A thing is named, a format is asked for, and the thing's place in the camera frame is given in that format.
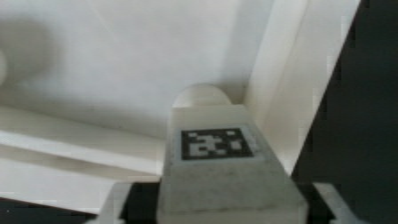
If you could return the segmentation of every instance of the white block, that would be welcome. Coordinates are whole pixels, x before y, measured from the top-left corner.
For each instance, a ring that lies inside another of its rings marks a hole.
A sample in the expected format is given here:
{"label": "white block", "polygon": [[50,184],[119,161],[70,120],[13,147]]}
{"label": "white block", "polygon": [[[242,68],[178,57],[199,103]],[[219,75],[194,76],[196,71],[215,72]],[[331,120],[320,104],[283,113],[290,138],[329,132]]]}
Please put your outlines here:
{"label": "white block", "polygon": [[[304,224],[306,200],[244,106],[174,109],[169,131],[158,223]],[[221,138],[215,151],[224,147],[222,155],[206,147],[208,155],[190,154],[190,131]],[[238,153],[226,147],[237,138],[244,146]]]}

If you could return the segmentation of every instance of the white plastic part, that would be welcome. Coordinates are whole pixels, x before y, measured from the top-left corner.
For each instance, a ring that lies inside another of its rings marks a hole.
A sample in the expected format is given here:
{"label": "white plastic part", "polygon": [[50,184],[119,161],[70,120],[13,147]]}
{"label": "white plastic part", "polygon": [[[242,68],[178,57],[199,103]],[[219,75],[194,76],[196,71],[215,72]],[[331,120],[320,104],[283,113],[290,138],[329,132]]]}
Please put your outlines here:
{"label": "white plastic part", "polygon": [[212,85],[199,84],[183,90],[173,107],[199,107],[228,104],[231,104],[231,100],[221,89]]}
{"label": "white plastic part", "polygon": [[222,91],[206,86],[185,90],[178,99],[183,100],[169,125],[158,223],[304,224],[308,203],[244,105],[231,105]]}
{"label": "white plastic part", "polygon": [[0,85],[6,80],[6,76],[7,76],[7,60],[6,60],[4,53],[0,51]]}
{"label": "white plastic part", "polygon": [[315,188],[336,216],[331,224],[368,224],[357,218],[333,184],[315,183]]}

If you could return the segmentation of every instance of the white shelf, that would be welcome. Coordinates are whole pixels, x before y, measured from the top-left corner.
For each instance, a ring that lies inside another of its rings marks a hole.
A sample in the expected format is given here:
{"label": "white shelf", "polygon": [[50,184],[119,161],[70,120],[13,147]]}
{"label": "white shelf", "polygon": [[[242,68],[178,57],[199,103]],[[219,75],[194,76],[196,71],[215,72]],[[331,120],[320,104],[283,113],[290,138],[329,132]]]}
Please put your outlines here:
{"label": "white shelf", "polygon": [[160,174],[164,140],[0,106],[0,144]]}

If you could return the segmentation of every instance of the white panel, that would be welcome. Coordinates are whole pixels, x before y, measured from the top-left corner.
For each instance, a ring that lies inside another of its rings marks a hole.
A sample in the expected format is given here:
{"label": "white panel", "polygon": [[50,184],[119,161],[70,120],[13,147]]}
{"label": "white panel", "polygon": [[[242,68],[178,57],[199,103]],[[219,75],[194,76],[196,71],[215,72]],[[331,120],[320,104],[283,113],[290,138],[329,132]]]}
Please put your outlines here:
{"label": "white panel", "polygon": [[180,91],[242,100],[274,0],[2,0],[0,102],[165,137]]}
{"label": "white panel", "polygon": [[[269,66],[277,67],[274,70],[277,74],[274,74],[263,73],[269,69],[256,65],[260,71],[254,70],[253,80],[258,84],[251,83],[247,106],[288,173],[293,171],[301,154],[357,5],[359,0],[315,0],[309,1],[308,9],[297,4],[301,10],[306,9],[306,13],[302,22],[297,23],[295,38],[285,39],[285,43],[292,45],[292,51],[288,53],[283,46],[261,49],[261,51],[272,50],[276,54],[279,49],[285,51],[285,67],[279,68],[281,62],[272,61]],[[274,41],[274,38],[263,39],[263,46],[270,45],[269,41]],[[258,60],[256,63],[267,64],[269,61]],[[269,80],[277,87],[263,91],[261,89],[270,87]]]}

